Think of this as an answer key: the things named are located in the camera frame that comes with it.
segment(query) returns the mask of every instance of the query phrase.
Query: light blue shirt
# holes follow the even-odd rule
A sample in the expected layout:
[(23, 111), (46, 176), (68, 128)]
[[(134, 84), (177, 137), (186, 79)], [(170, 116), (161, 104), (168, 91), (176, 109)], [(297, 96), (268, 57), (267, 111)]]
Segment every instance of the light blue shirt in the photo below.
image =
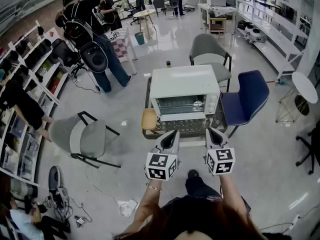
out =
[(10, 210), (11, 218), (29, 240), (45, 240), (44, 233), (31, 223), (31, 216), (19, 210)]

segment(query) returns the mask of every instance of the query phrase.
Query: checkered cloth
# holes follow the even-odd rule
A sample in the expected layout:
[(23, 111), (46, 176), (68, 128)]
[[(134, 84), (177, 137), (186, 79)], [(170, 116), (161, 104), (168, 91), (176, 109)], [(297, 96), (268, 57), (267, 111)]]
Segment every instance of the checkered cloth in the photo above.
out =
[(115, 31), (112, 31), (110, 34), (108, 34), (108, 37), (113, 37), (114, 33), (118, 32), (119, 35), (116, 37), (115, 40), (110, 40), (114, 51), (118, 58), (122, 58), (128, 54), (127, 52), (127, 40), (129, 37), (129, 29), (127, 26), (119, 28)]

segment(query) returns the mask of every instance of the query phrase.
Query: blue chair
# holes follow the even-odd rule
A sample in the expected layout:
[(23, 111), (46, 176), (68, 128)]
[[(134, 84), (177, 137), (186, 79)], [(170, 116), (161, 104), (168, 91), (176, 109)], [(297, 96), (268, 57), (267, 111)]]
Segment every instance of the blue chair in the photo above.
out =
[(269, 98), (269, 88), (258, 70), (240, 73), (239, 92), (223, 93), (222, 105), (226, 124), (235, 126), (229, 138), (239, 126), (246, 125), (262, 109)]

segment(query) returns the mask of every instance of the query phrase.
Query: teal trash can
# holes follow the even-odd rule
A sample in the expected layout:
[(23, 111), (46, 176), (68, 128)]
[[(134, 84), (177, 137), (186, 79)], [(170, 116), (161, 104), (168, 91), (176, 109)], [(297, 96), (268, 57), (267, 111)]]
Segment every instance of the teal trash can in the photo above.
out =
[(138, 42), (138, 44), (139, 44), (140, 46), (142, 46), (142, 45), (145, 44), (145, 36), (144, 36), (144, 33), (138, 32), (138, 33), (134, 34), (134, 36), (135, 36), (135, 39), (136, 39), (136, 41)]

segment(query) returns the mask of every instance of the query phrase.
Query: gray floor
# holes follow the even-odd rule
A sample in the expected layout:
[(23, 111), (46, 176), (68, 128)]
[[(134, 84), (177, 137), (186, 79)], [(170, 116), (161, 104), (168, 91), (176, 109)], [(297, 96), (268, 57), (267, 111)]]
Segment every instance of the gray floor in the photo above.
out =
[[(121, 233), (132, 221), (132, 217), (121, 217), (115, 200), (133, 199), (139, 202), (146, 189), (144, 164), (154, 141), (146, 140), (141, 132), (141, 115), (148, 78), (145, 74), (151, 73), (153, 69), (165, 68), (166, 61), (171, 61), (173, 67), (189, 65), (188, 54), (192, 41), (197, 34), (203, 32), (199, 28), (197, 12), (172, 20), (166, 20), (164, 14), (160, 13), (159, 17), (152, 15), (152, 19), (157, 32), (152, 32), (152, 40), (144, 45), (138, 45), (134, 38), (134, 34), (139, 31), (139, 25), (134, 23), (130, 26), (130, 20), (122, 22), (124, 26), (129, 26), (138, 55), (138, 60), (134, 61), (138, 73), (129, 86), (121, 87), (111, 75), (109, 79), (112, 92), (99, 95), (79, 89), (69, 80), (60, 97), (61, 105), (54, 112), (53, 117), (60, 119), (85, 110), (96, 118), (105, 120), (110, 127), (121, 133), (117, 138), (114, 138), (112, 133), (108, 134), (108, 155), (103, 157), (106, 161), (121, 163), (121, 169), (103, 165), (99, 169), (87, 167), (84, 171), (83, 163), (71, 160), (51, 143), (44, 144), (38, 173), (38, 182), (43, 187), (40, 199), (44, 199), (48, 193), (46, 187), (50, 167), (58, 165), (69, 195), (78, 205), (84, 203), (85, 210), (93, 219), (92, 223), (87, 222), (81, 228), (76, 228), (72, 217), (72, 234), (69, 239), (110, 239), (112, 235)], [(238, 74), (241, 72), (259, 70), (266, 81), (276, 79), (275, 70), (263, 55), (248, 45), (239, 33), (227, 34), (219, 41), (232, 55), (231, 92), (238, 91)], [(124, 62), (123, 67), (128, 73), (131, 72), (128, 62)], [(80, 86), (94, 87), (86, 73), (81, 74), (79, 79)], [(288, 91), (290, 84), (268, 84), (270, 97), (264, 108), (249, 124), (239, 127), (230, 139), (236, 155), (233, 180), (251, 206), (252, 220), (260, 229), (291, 222), (297, 214), (302, 216), (307, 213), (320, 199), (318, 164), (314, 174), (310, 176), (309, 160), (300, 167), (295, 166), (296, 161), (307, 152), (302, 143), (295, 140), (295, 136), (306, 136), (312, 129), (319, 119), (319, 104), (310, 106), (310, 114), (301, 116), (294, 124), (275, 123), (278, 101)], [(204, 155), (204, 147), (180, 149), (180, 168), (169, 182), (163, 184), (160, 205), (173, 197), (186, 194), (184, 184), (190, 169), (199, 170), (203, 180), (219, 190), (219, 178), (208, 173), (202, 158)], [(72, 206), (73, 215), (86, 216), (74, 204)], [(306, 218), (299, 220), (293, 230), (286, 233), (293, 236), (293, 239), (308, 239), (308, 234), (317, 220), (319, 209), (314, 209)], [(266, 232), (282, 232), (287, 227), (288, 225), (277, 226), (267, 229)]]

